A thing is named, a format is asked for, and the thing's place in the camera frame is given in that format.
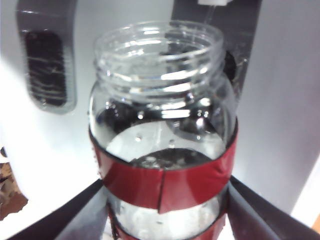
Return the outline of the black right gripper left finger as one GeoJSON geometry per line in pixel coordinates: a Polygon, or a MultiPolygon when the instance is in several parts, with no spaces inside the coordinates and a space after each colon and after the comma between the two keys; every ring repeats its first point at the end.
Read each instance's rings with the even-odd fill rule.
{"type": "Polygon", "coordinates": [[[10,240],[101,240],[107,222],[107,192],[98,179],[51,214],[10,240]]]}

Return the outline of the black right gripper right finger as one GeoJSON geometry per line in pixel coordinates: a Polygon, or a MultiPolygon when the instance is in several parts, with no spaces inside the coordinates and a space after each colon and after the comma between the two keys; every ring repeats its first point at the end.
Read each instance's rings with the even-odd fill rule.
{"type": "Polygon", "coordinates": [[[318,240],[320,235],[295,220],[232,176],[227,215],[236,240],[318,240]]]}

